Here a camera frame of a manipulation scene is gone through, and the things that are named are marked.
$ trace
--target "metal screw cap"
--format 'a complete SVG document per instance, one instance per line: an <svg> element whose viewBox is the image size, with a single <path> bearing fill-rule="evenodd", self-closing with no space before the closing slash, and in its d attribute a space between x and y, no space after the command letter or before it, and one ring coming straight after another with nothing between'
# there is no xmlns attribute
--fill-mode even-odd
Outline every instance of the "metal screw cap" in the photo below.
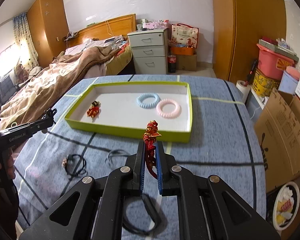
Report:
<svg viewBox="0 0 300 240"><path fill-rule="evenodd" d="M89 176L86 176L86 177L84 177L84 178L82 179L82 182L83 182L84 184L88 184L88 183L90 183L91 181L92 181L92 178L89 177Z"/></svg>
<svg viewBox="0 0 300 240"><path fill-rule="evenodd" d="M220 181L220 178L219 178L218 176L216 176L216 175L212 175L212 176L210 177L210 181L211 181L211 182L214 182L214 183L217 183L217 182Z"/></svg>
<svg viewBox="0 0 300 240"><path fill-rule="evenodd" d="M123 173L129 172L130 171L130 167L123 166L123 167L121 167L120 171L123 172Z"/></svg>
<svg viewBox="0 0 300 240"><path fill-rule="evenodd" d="M174 165L171 169L172 169L172 171L174 171L174 172L179 172L179 171L181 171L181 167L178 166L178 165Z"/></svg>

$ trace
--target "bed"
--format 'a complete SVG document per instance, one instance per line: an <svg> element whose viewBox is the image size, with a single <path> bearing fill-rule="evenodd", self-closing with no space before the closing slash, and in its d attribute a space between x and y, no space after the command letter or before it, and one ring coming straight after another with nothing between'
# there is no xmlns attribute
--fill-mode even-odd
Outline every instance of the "bed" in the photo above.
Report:
<svg viewBox="0 0 300 240"><path fill-rule="evenodd" d="M129 42L124 39L134 30L135 14L117 17L80 30L75 38L68 41L65 55L61 53L48 68L40 71L2 106L1 130L10 127L13 122L22 124L37 120L64 93L84 78L119 74L131 61ZM116 37L115 41L122 41L121 46L107 41L113 36Z"/></svg>
<svg viewBox="0 0 300 240"><path fill-rule="evenodd" d="M87 172L99 178L125 163L124 157L106 162L111 149L136 153L138 139L121 138L73 130L64 120L72 104L91 84L122 81L188 82L193 105L190 142L164 142L167 154L192 173L207 177L219 175L261 216L266 215L265 171L258 139L238 89L220 79L178 75L123 75L84 79L71 88L54 107L56 124L48 134L37 133L29 139L15 162L20 207L29 223L55 203L81 178L69 180L61 162L68 153L87 160ZM179 239L176 197L161 197L157 181L145 173L144 192L148 193L163 219L161 227L147 239ZM140 199L130 199L126 206L129 221L148 230L153 224ZM28 225L19 214L18 222ZM122 239L145 239L122 230Z"/></svg>

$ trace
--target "wardrobe door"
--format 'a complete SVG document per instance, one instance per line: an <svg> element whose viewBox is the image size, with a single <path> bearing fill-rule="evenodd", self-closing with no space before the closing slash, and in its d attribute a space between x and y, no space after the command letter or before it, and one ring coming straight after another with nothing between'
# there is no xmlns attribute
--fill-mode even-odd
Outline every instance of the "wardrobe door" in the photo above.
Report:
<svg viewBox="0 0 300 240"><path fill-rule="evenodd" d="M63 0L40 0L40 6L52 56L57 57L66 50L66 42L62 39L69 32Z"/></svg>
<svg viewBox="0 0 300 240"><path fill-rule="evenodd" d="M235 1L213 0L213 70L217 78L229 79L235 37Z"/></svg>
<svg viewBox="0 0 300 240"><path fill-rule="evenodd" d="M234 56L229 81L245 80L255 58L262 36L271 39L286 37L284 0L235 0L236 33Z"/></svg>
<svg viewBox="0 0 300 240"><path fill-rule="evenodd" d="M47 67L51 63L52 53L45 33L39 0L36 0L27 12L27 19L32 41L38 53L39 65Z"/></svg>

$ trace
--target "curtain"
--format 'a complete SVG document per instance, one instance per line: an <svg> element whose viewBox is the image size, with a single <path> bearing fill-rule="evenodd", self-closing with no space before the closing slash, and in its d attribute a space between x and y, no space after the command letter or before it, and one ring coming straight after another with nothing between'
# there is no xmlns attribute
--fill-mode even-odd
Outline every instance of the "curtain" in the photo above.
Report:
<svg viewBox="0 0 300 240"><path fill-rule="evenodd" d="M29 73L31 69L38 66L38 53L34 48L26 13L13 18L13 33L17 46L20 48L20 61Z"/></svg>

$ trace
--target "black cord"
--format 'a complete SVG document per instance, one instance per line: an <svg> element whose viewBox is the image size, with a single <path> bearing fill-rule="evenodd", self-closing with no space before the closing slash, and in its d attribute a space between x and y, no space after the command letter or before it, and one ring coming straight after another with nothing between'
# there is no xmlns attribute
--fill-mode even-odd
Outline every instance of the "black cord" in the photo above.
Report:
<svg viewBox="0 0 300 240"><path fill-rule="evenodd" d="M71 173L71 172L68 171L68 162L69 161L73 162L75 156L79 157L79 161L82 160L82 168L79 169L78 171L74 172L74 173ZM65 170L66 170L66 173L71 176L69 180L72 180L73 178L79 177L80 175L84 175L84 174L87 175L88 172L87 172L86 168L87 168L87 161L81 155L79 155L79 154L69 154L68 157L66 158Z"/></svg>
<svg viewBox="0 0 300 240"><path fill-rule="evenodd" d="M105 163L108 161L109 167L112 170L115 170L117 167L114 167L113 161L112 161L112 157L114 157L114 156L117 156L117 157L119 157L119 156L121 156L121 157L128 157L130 155L131 155L130 153L128 153L128 152L126 152L125 150L122 150L122 149L111 150L108 153L107 158L105 159Z"/></svg>
<svg viewBox="0 0 300 240"><path fill-rule="evenodd" d="M146 208L146 211L147 211L148 215L151 217L152 221L154 222L153 228L151 228L148 231L136 228L134 225L132 225L128 221L128 219L125 216L123 216L122 227L124 229L126 229L128 232L133 233L135 235L149 236L152 232L154 232L159 227L162 220L161 220L158 212L156 211L149 195L143 193L141 195L141 198L142 198L143 204L145 205L145 208Z"/></svg>

